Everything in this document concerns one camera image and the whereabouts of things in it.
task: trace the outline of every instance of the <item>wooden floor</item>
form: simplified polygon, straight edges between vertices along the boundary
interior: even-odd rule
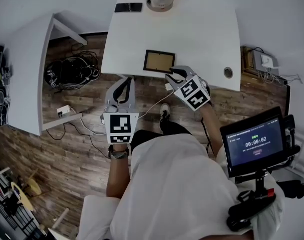
[[[46,63],[71,55],[73,52],[90,50],[97,53],[102,62],[105,35],[86,37],[88,45],[78,49],[70,39],[51,41],[48,47]],[[100,78],[80,90],[68,90],[55,93],[47,84],[43,84],[43,119],[57,119],[56,109],[71,105],[77,112],[84,113],[85,124],[96,132],[103,132],[99,117],[103,112],[106,90],[119,79],[117,75],[102,74]],[[141,113],[166,96],[165,80],[149,77],[136,77],[136,106]],[[256,76],[242,75],[241,91],[213,89],[211,92],[214,109],[223,125],[256,115],[264,110],[280,106],[285,112],[287,89],[262,83]],[[200,123],[200,115],[193,113],[174,95],[164,102],[171,105],[171,120],[186,127],[203,145],[207,139]],[[157,105],[143,119],[137,129],[160,132],[159,109]],[[73,121],[82,133],[88,134],[79,122]],[[32,199],[35,216],[40,223],[51,227],[53,219],[66,207],[70,212],[58,229],[66,234],[78,226],[83,198],[88,194],[104,195],[108,179],[109,160],[97,151],[89,137],[81,136],[71,125],[66,125],[66,134],[62,140],[53,140],[46,132],[35,136],[21,130],[0,128],[0,166],[10,166],[13,176],[28,177],[38,169],[35,179],[44,190],[51,192]],[[63,126],[57,126],[49,132],[58,138],[63,134]],[[107,154],[106,136],[92,137],[94,145]]]

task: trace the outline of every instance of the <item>white table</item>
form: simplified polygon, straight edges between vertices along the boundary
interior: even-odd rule
[[[45,56],[53,28],[74,40],[87,44],[74,31],[53,17],[41,16],[19,29],[5,43],[6,63],[12,70],[9,84],[10,107],[7,114],[8,124],[32,134],[56,125],[80,118],[81,113],[43,123],[42,86]]]
[[[241,61],[234,8],[219,0],[174,0],[166,12],[154,12],[145,0],[142,12],[114,13],[109,27],[102,73],[164,78],[144,71],[146,50],[175,53],[175,65],[190,66],[209,85],[240,90]],[[224,76],[224,68],[233,77]]]

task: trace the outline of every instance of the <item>white cable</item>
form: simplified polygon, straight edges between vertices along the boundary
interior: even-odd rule
[[[72,107],[70,107],[70,108],[71,108],[71,110],[76,114],[75,109],[72,108]],[[85,129],[89,130],[91,133],[93,133],[93,134],[95,134],[95,135],[105,135],[105,134],[106,134],[106,132],[104,132],[104,133],[97,133],[97,132],[92,131],[91,129],[87,128],[87,127],[84,125],[84,122],[83,122],[82,118],[80,118],[80,120],[81,120],[81,123],[82,123],[83,127],[84,127]]]
[[[258,77],[260,77],[263,82],[267,83],[267,84],[273,84],[275,86],[278,86],[278,87],[285,87],[287,86],[288,84],[290,84],[292,81],[296,81],[296,80],[299,80],[300,78],[295,78],[293,76],[296,76],[296,75],[285,75],[285,74],[282,74],[280,76],[277,76],[273,73],[270,73],[270,72],[264,72],[264,75],[262,74],[262,72],[258,72]],[[279,77],[281,78],[284,78],[284,77],[290,77],[290,78],[293,78],[293,79],[290,79],[290,80],[287,80],[287,84],[283,84],[281,83]]]
[[[6,107],[5,125],[7,125],[7,115],[8,115],[8,110],[10,108],[10,104],[7,101],[5,101],[5,103],[7,104],[7,107],[5,106]]]
[[[166,97],[164,97],[164,98],[162,98],[161,100],[159,100],[158,102],[156,102],[154,105],[152,105],[152,107],[155,106],[155,105],[157,105],[157,104],[160,103],[162,100],[164,100],[164,99],[166,99],[167,97],[169,97],[170,95],[172,95],[172,94],[174,93],[174,91],[175,91],[175,90],[173,90],[173,91],[172,91],[170,94],[168,94]],[[148,111],[147,111],[144,115],[141,115],[138,119],[144,117],[144,116],[152,109],[152,107],[150,107],[150,108],[148,109]]]
[[[94,72],[95,72],[95,71],[97,71],[97,75],[94,75],[94,73],[93,73],[93,77],[94,77],[94,78],[99,76],[99,71],[98,71],[98,69],[95,69]]]

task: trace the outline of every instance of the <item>display screen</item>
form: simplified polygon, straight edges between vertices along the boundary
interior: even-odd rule
[[[255,161],[283,150],[279,120],[227,135],[232,166]]]

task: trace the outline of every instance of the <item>chair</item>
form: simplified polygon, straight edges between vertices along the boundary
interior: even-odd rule
[[[25,181],[25,183],[22,184],[22,190],[24,192],[28,192],[31,196],[31,191],[35,194],[33,196],[31,196],[29,199],[33,199],[36,197],[40,197],[43,196],[49,192],[51,192],[51,189],[48,188],[47,191],[43,192],[41,190],[41,187],[38,185],[38,183],[33,179],[33,176],[36,174],[36,172],[38,171],[38,169],[36,169],[31,175],[30,177]]]
[[[69,208],[66,208],[64,210],[64,212],[61,214],[61,216],[57,219],[57,221],[54,223],[54,225],[52,226],[52,228],[49,228],[48,230],[50,231],[50,233],[55,237],[56,240],[75,240],[76,238],[76,234],[77,234],[77,230],[78,228],[75,227],[74,230],[70,233],[69,237],[65,237],[63,235],[61,235],[60,233],[58,233],[55,229],[60,225],[60,223],[62,222],[62,220],[64,219],[64,217],[67,215],[69,211]]]
[[[0,195],[2,197],[10,195],[9,191],[7,191],[10,188],[10,182],[3,175],[8,170],[10,170],[10,167],[0,170]]]

